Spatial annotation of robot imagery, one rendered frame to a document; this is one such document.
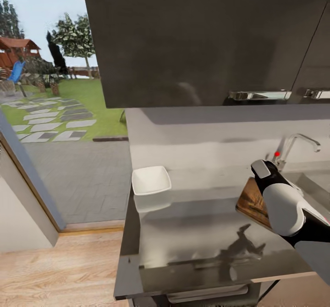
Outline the cutting board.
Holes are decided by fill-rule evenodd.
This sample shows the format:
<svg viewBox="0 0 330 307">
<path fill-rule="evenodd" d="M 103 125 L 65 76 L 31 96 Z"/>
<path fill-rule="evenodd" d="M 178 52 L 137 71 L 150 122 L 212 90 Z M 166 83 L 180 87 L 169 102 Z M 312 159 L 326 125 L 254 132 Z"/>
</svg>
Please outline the cutting board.
<svg viewBox="0 0 330 307">
<path fill-rule="evenodd" d="M 267 206 L 262 196 L 255 178 L 249 177 L 237 201 L 236 208 L 268 227 L 271 227 Z"/>
</svg>

